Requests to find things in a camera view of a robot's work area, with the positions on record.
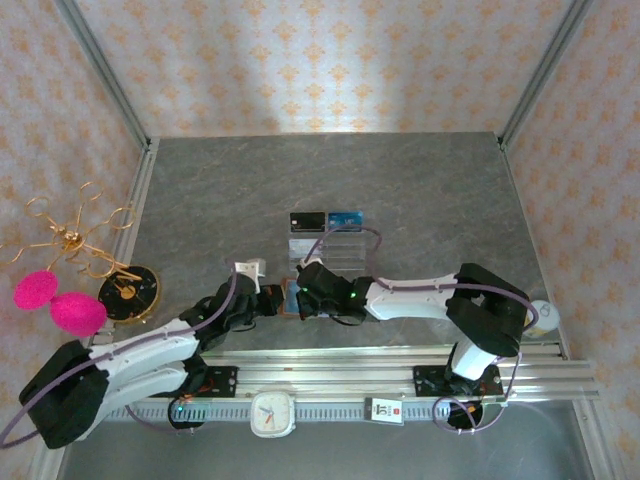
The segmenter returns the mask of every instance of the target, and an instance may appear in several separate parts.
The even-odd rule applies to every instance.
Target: square clock
[[[293,397],[285,392],[262,392],[251,402],[251,431],[261,438],[289,435],[296,420]]]

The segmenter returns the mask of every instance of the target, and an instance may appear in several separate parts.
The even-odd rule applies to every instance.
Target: black mounting plate
[[[417,365],[413,367],[413,385],[416,397],[449,397],[459,396],[460,391],[454,390],[444,381],[447,367],[445,365]],[[496,396],[503,397],[500,369],[495,365],[485,368],[480,379],[469,382],[473,397]]]
[[[238,367],[208,366],[202,386],[210,385],[211,388],[198,392],[194,397],[198,398],[234,398],[238,386]],[[173,398],[175,392],[165,392],[153,395],[153,397]]]

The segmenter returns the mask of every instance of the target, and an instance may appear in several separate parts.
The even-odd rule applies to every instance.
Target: gray marble floor
[[[542,277],[505,161],[490,133],[333,134],[160,142],[134,251],[155,270],[161,325],[215,292],[225,259],[267,260],[266,283],[291,276],[291,211],[362,210],[385,240],[378,272],[432,278],[476,262],[544,298]],[[449,322],[406,319],[347,328],[327,319],[264,318],[220,347],[281,349],[448,344]]]

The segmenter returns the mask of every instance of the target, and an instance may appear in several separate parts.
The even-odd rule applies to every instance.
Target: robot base
[[[456,397],[464,395],[481,399],[485,396],[504,398],[500,370],[489,365],[475,381],[462,377],[451,378],[448,365],[417,365],[413,367],[416,397]]]

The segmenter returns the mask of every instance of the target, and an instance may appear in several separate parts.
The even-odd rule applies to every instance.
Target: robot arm
[[[86,438],[109,412],[131,402],[164,392],[196,392],[207,370],[199,353],[219,345],[228,332],[251,324],[255,317],[277,314],[282,288],[260,286],[258,269],[258,262],[236,264],[241,273],[231,301],[204,328],[193,329],[223,305],[231,280],[151,332],[103,346],[85,348],[78,340],[61,346],[20,393],[22,405],[77,365],[105,359],[54,387],[29,410],[47,446],[60,448]],[[125,346],[129,347],[125,353],[113,355]]]
[[[457,274],[428,280],[390,281],[358,277],[349,282],[315,258],[299,268],[297,294],[300,318],[328,314],[364,320],[400,317],[448,319],[465,334],[449,357],[451,384],[478,380],[497,357],[518,354],[526,308],[497,293],[473,288],[493,286],[528,300],[527,295],[479,265],[463,264]]]
[[[178,318],[152,332],[105,346],[84,348],[79,341],[60,347],[20,394],[25,405],[58,377],[92,359],[98,360],[53,387],[28,412],[49,448],[85,438],[113,409],[163,392],[193,393],[204,383],[206,365],[199,353],[224,341],[227,333],[251,324],[257,316],[273,316],[283,302],[279,285],[260,286],[260,264],[236,264],[236,286],[231,281],[205,297]],[[494,285],[527,298],[512,285],[475,264],[464,264],[455,275],[415,281],[382,281],[359,277],[348,281],[315,259],[300,268],[297,294],[300,317],[327,313],[364,320],[398,317],[447,318],[466,335],[449,357],[447,388],[460,385],[464,394],[496,356],[515,356],[519,350],[525,307],[498,294],[469,288],[463,283]],[[439,289],[449,285],[450,288]],[[224,304],[221,315],[207,323]],[[118,355],[113,352],[127,351]]]

